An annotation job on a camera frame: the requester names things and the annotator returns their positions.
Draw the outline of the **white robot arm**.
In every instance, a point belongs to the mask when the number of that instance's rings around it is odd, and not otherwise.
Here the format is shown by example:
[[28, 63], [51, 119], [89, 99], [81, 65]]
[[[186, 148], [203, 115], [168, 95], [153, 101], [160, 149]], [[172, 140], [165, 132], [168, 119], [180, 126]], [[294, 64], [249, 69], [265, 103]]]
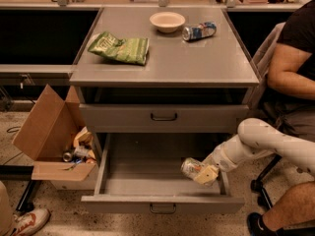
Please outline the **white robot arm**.
[[202, 162], [193, 180], [202, 185], [212, 184], [219, 172], [229, 172], [239, 164], [267, 152], [286, 158], [303, 172], [315, 175], [315, 144], [281, 133], [256, 118], [243, 120], [237, 134], [218, 145]]

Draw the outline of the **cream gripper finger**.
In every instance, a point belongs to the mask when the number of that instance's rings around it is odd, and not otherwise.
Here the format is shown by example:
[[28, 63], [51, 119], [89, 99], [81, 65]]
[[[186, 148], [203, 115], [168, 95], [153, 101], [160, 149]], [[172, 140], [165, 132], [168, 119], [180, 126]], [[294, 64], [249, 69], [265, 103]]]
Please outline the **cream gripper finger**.
[[213, 165], [208, 165], [194, 177], [194, 181], [201, 185], [212, 185], [218, 176], [219, 170]]

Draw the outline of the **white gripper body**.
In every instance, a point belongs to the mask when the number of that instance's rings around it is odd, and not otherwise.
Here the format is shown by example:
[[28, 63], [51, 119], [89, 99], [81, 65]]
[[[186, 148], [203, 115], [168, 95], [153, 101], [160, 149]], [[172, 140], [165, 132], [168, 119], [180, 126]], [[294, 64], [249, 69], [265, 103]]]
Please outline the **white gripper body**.
[[203, 163], [213, 165], [220, 171], [229, 172], [238, 167], [237, 146], [219, 145], [203, 160]]

